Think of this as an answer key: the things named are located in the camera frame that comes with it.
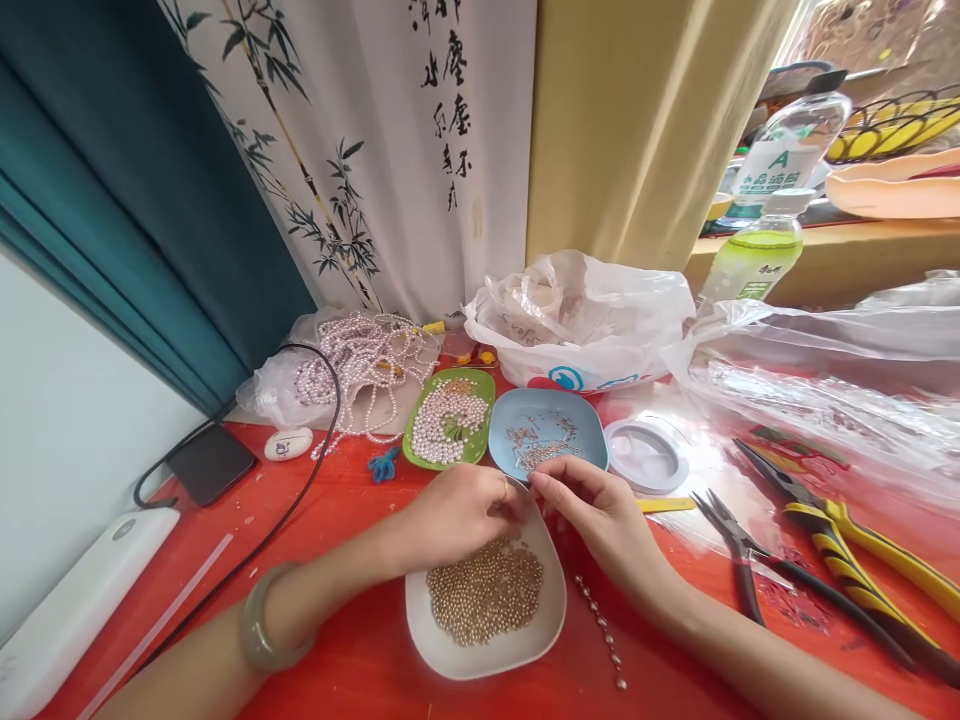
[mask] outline yellow-handled pliers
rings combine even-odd
[[[850,517],[845,503],[814,495],[743,440],[737,439],[734,442],[759,473],[786,497],[788,502],[784,512],[810,533],[813,544],[850,599],[886,630],[920,665],[947,684],[960,688],[960,663],[884,595],[860,567],[844,538],[883,560],[923,590],[958,622],[960,587],[909,550],[880,533],[858,525]]]

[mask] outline hand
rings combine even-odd
[[[626,480],[559,455],[528,476],[531,494],[580,533],[600,568],[638,609],[665,607],[686,587],[660,552]]]
[[[454,465],[380,523],[397,575],[450,565],[524,521],[517,487],[494,468]]]

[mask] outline white plastic bag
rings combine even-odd
[[[488,277],[464,313],[467,333],[497,349],[514,385],[589,394],[664,375],[659,350],[680,340],[695,307],[680,273],[561,250]]]

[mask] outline blue twist tie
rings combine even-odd
[[[386,455],[380,455],[375,457],[367,463],[367,470],[373,470],[373,482],[379,485],[384,483],[387,480],[393,480],[393,476],[396,474],[396,468],[393,466],[393,461],[397,459],[397,455],[400,454],[400,446],[392,447],[387,450]]]

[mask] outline white stick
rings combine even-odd
[[[113,676],[107,680],[107,684],[100,688],[100,692],[94,696],[93,700],[90,701],[90,704],[87,705],[84,711],[77,716],[77,720],[90,720],[90,718],[93,717],[93,714],[100,708],[100,706],[103,704],[103,701],[110,697],[110,693],[116,689],[117,685],[120,684],[120,681],[123,680],[124,676],[130,672],[130,668],[136,664],[136,662],[140,659],[140,656],[146,652],[148,647],[150,647],[150,643],[152,643],[156,639],[157,635],[160,634],[160,631],[163,630],[163,626],[170,622],[170,618],[173,617],[173,614],[180,609],[180,606],[183,605],[186,599],[190,596],[190,593],[192,593],[194,588],[200,584],[200,581],[203,580],[203,576],[207,574],[207,571],[210,570],[210,568],[213,566],[213,563],[217,561],[217,558],[220,557],[221,553],[223,553],[227,545],[230,544],[231,540],[233,540],[233,533],[227,533],[223,536],[223,540],[221,540],[220,544],[214,548],[212,553],[210,553],[210,557],[204,561],[203,565],[200,566],[200,569],[197,570],[192,578],[190,578],[190,582],[184,586],[183,590],[180,591],[180,594],[177,595],[174,601],[170,604],[170,607],[168,607],[164,611],[163,615],[160,616],[160,619],[157,620],[156,624],[154,624],[154,626],[150,628],[149,632],[143,636],[143,640],[140,641],[140,644],[133,649],[133,652],[131,652],[127,659],[124,660],[120,667],[117,668],[117,671],[113,674]]]

